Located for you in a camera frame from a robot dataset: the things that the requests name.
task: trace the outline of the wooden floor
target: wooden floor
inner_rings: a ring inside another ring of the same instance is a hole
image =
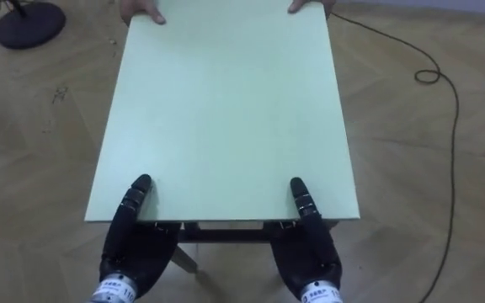
[[[106,226],[83,215],[125,43],[112,2],[60,0],[68,20],[57,39],[0,47],[0,303],[83,302],[98,282]],[[485,15],[354,4],[337,12],[419,45],[456,83],[456,225],[429,302],[485,302]],[[453,95],[444,82],[413,80],[432,67],[416,52],[328,24],[362,211],[333,230],[344,301],[417,302],[445,244]],[[294,301],[265,245],[184,249],[206,274],[170,265],[143,302]]]

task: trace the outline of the light green tabletop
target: light green tabletop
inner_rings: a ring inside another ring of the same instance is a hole
[[[296,218],[301,177],[326,219],[359,217],[320,3],[164,0],[132,19],[86,221],[152,176],[146,221]]]

